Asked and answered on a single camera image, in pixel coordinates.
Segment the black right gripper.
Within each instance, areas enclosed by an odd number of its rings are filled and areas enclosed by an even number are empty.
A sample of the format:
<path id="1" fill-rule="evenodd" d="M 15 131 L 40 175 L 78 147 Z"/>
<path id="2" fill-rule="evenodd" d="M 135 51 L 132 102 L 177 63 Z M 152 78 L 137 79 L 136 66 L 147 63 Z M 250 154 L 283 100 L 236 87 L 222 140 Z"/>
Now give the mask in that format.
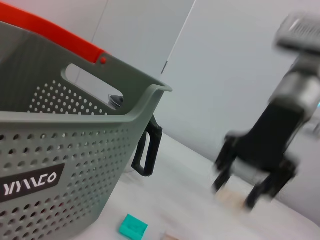
<path id="1" fill-rule="evenodd" d="M 256 184 L 245 200 L 252 210 L 262 195 L 274 199 L 282 188 L 296 177 L 298 165 L 286 157 L 289 142 L 306 122 L 306 110 L 298 104 L 274 100 L 268 104 L 248 133 L 226 136 L 215 161 L 218 177 L 212 188 L 217 193 L 230 179 L 231 168 L 239 158 L 246 164 L 270 173 Z"/>

